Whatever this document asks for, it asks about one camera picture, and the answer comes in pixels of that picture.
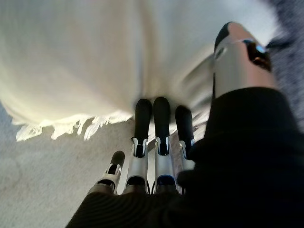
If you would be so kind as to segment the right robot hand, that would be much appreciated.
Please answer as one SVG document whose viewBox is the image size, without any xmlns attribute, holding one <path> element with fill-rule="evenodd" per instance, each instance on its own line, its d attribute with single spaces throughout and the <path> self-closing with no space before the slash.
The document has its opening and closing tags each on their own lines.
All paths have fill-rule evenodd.
<svg viewBox="0 0 304 228">
<path fill-rule="evenodd" d="M 304 136 L 275 85 L 269 54 L 239 23 L 214 47 L 213 98 L 203 139 L 190 111 L 176 109 L 181 149 L 194 166 L 173 178 L 161 166 L 155 192 L 129 176 L 114 194 L 124 153 L 86 195 L 69 228 L 301 228 Z"/>
</svg>

